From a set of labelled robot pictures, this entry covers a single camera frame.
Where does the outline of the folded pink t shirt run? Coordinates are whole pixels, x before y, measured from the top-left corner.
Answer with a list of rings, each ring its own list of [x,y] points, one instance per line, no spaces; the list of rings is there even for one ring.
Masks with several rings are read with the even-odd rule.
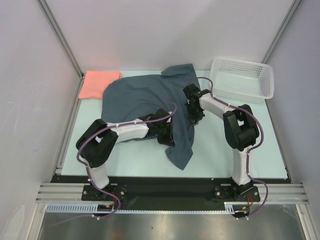
[[[123,77],[120,71],[94,71],[88,70],[78,98],[102,100],[105,89],[114,81]]]

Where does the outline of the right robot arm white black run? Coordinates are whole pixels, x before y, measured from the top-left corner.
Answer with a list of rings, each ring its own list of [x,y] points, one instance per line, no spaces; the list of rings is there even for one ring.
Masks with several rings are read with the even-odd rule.
[[[195,84],[189,84],[183,92],[187,98],[185,104],[188,118],[197,124],[208,111],[223,121],[224,136],[232,148],[233,172],[230,186],[215,186],[217,199],[234,199],[237,202],[249,199],[254,181],[250,178],[250,149],[260,136],[257,122],[249,105],[231,106],[214,97],[210,90],[200,90]]]

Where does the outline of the left aluminium frame post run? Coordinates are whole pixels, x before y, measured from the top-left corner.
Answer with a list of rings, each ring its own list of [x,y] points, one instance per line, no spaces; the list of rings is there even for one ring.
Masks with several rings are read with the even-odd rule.
[[[63,34],[63,31],[61,30],[58,21],[56,20],[49,4],[46,0],[36,0],[37,4],[39,5],[44,17],[48,21],[48,24],[50,25],[53,33],[55,34],[58,42],[60,43],[60,46],[62,47],[62,50],[65,52],[68,60],[70,61],[73,69],[75,70],[78,77],[82,80],[84,73],[80,68],[80,65],[78,61],[76,60],[76,57],[68,44],[67,39],[65,38],[65,35]]]

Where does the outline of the right aluminium frame post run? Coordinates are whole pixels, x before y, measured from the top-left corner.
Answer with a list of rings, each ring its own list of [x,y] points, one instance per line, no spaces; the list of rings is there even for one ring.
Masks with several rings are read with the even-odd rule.
[[[274,55],[277,47],[280,45],[281,40],[285,36],[285,33],[289,29],[294,17],[298,13],[300,7],[304,3],[304,0],[294,0],[290,5],[283,21],[281,22],[274,38],[272,39],[266,53],[264,54],[261,63],[268,64]]]

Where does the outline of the aluminium frame post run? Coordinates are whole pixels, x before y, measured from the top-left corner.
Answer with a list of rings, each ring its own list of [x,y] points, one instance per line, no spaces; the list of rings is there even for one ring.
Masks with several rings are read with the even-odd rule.
[[[283,21],[281,22],[274,38],[272,39],[266,53],[264,54],[261,63],[268,64],[274,55],[277,47],[280,45],[281,40],[285,36],[285,33],[289,29],[294,17],[298,13],[300,7],[304,3],[304,0],[294,0],[290,5]]]
[[[37,4],[39,5],[44,17],[48,21],[48,24],[50,25],[53,33],[55,34],[58,42],[60,43],[60,46],[62,47],[62,50],[65,52],[68,60],[70,61],[73,69],[75,70],[78,77],[82,80],[84,73],[80,68],[80,65],[78,61],[76,60],[76,57],[68,44],[67,39],[65,38],[65,35],[63,34],[63,31],[61,30],[58,21],[56,20],[49,4],[46,0],[36,0]]]

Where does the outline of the white plastic perforated basket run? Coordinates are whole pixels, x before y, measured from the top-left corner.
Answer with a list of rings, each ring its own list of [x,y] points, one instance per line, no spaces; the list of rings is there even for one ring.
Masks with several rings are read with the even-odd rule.
[[[274,96],[274,72],[270,65],[228,57],[215,57],[209,78],[213,94],[250,103]]]

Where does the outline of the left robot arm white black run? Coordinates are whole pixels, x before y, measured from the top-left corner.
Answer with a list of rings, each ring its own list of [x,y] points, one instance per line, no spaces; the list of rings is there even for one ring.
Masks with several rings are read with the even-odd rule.
[[[95,120],[76,142],[76,158],[85,166],[93,194],[100,200],[110,196],[110,180],[105,163],[114,146],[131,140],[156,138],[161,145],[174,147],[173,120],[175,112],[160,108],[156,113],[128,122],[107,123]]]

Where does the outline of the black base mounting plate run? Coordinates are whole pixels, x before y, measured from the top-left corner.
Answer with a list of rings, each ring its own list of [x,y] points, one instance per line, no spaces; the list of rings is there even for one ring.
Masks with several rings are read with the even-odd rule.
[[[240,190],[231,178],[111,176],[105,192],[119,198],[121,210],[216,211],[224,202],[258,203],[266,190],[287,186],[289,179],[260,178]]]

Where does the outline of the aluminium front rail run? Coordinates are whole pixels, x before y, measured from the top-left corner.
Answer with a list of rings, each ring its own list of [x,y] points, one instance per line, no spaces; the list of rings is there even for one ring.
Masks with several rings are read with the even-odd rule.
[[[36,203],[83,203],[85,183],[42,183]],[[267,204],[308,204],[302,184],[269,184]]]

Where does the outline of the blue-grey t shirt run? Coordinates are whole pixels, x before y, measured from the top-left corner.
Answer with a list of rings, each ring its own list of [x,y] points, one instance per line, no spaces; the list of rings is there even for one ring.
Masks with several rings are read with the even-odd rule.
[[[154,114],[161,107],[173,115],[174,146],[166,149],[168,159],[184,170],[193,156],[194,124],[189,120],[183,89],[197,77],[193,64],[170,66],[161,74],[123,77],[111,83],[102,97],[101,119],[106,123],[133,121]]]

